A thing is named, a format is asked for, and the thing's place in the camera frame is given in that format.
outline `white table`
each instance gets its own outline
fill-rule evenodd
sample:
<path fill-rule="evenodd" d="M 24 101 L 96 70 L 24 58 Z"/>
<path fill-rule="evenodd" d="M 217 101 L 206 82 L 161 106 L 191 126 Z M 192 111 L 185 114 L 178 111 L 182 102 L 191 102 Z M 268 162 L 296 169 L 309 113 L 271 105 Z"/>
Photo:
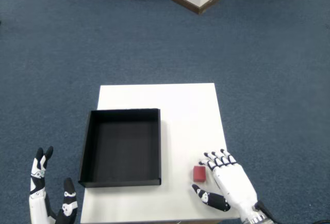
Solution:
<path fill-rule="evenodd" d="M 239 217 L 204 205 L 191 187 L 203 153 L 226 148 L 214 84 L 101 86 L 97 109 L 128 108 L 161 110 L 162 184 L 86 188 L 81 223 Z M 198 185 L 220 192 L 209 170 L 206 177 Z"/>

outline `white robotic hand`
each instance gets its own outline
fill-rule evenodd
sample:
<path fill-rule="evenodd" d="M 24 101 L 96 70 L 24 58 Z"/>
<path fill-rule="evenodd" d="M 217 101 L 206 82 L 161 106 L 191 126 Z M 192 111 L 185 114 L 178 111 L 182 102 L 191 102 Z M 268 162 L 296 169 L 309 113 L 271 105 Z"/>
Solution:
<path fill-rule="evenodd" d="M 273 223 L 260 210 L 254 208 L 257 194 L 242 166 L 225 150 L 204 153 L 206 159 L 200 165 L 208 166 L 214 179 L 223 193 L 223 197 L 207 193 L 198 186 L 192 187 L 201 200 L 212 207 L 227 211 L 230 207 L 237 209 L 244 224 Z"/>
<path fill-rule="evenodd" d="M 76 192 L 70 178 L 64 181 L 64 201 L 58 215 L 51 209 L 45 190 L 47 162 L 53 154 L 53 147 L 44 153 L 39 148 L 33 161 L 30 183 L 30 216 L 32 224 L 73 224 L 77 215 Z"/>

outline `robot fingertip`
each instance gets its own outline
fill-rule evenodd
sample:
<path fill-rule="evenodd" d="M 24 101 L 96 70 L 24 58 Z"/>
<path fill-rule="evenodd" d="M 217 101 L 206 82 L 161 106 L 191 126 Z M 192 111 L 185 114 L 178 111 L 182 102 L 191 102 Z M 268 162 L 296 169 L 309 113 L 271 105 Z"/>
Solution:
<path fill-rule="evenodd" d="M 192 186 L 192 188 L 194 189 L 194 191 L 197 193 L 197 190 L 199 189 L 199 187 L 197 186 L 197 185 L 195 185 L 195 184 L 193 184 L 193 185 L 191 185 Z"/>
<path fill-rule="evenodd" d="M 75 192 L 75 188 L 71 178 L 66 178 L 64 180 L 64 190 L 67 191 L 68 193 Z"/>

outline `red block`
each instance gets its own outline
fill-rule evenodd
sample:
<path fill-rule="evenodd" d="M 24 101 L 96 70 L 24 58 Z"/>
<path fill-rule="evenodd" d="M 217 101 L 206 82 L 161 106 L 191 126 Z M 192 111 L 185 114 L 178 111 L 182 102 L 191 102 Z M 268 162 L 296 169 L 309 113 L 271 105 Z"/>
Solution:
<path fill-rule="evenodd" d="M 205 182 L 205 166 L 194 166 L 194 182 Z"/>

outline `open box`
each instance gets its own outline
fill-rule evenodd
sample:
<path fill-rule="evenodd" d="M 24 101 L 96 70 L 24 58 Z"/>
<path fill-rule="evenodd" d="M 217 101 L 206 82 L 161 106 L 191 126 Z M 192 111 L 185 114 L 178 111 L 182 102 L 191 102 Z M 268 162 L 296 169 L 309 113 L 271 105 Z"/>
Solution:
<path fill-rule="evenodd" d="M 87 188 L 160 185 L 160 110 L 91 111 L 79 183 Z"/>

